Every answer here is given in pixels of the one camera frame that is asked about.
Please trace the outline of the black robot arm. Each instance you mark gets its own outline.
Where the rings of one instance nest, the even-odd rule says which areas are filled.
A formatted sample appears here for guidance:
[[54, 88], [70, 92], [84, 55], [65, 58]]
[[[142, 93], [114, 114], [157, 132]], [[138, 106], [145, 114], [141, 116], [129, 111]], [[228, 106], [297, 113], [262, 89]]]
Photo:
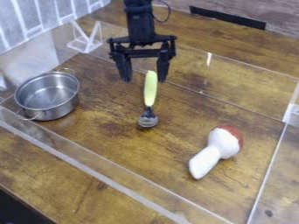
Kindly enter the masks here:
[[154, 32], [153, 0], [124, 0], [128, 35], [109, 38], [109, 58], [116, 62], [116, 69], [124, 82], [132, 79], [132, 58], [157, 58], [157, 80], [164, 82], [170, 59], [176, 56], [173, 35]]

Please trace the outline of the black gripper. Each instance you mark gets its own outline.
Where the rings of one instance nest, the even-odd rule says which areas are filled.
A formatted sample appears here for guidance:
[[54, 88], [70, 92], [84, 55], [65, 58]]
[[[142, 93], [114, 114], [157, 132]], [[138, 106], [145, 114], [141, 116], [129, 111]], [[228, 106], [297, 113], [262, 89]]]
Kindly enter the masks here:
[[173, 35], [154, 34], [146, 41], [132, 41], [128, 36], [109, 38], [109, 57], [116, 62], [116, 69], [124, 82], [132, 79], [132, 58], [157, 58], [157, 80], [165, 81], [169, 60], [176, 56], [176, 37]]

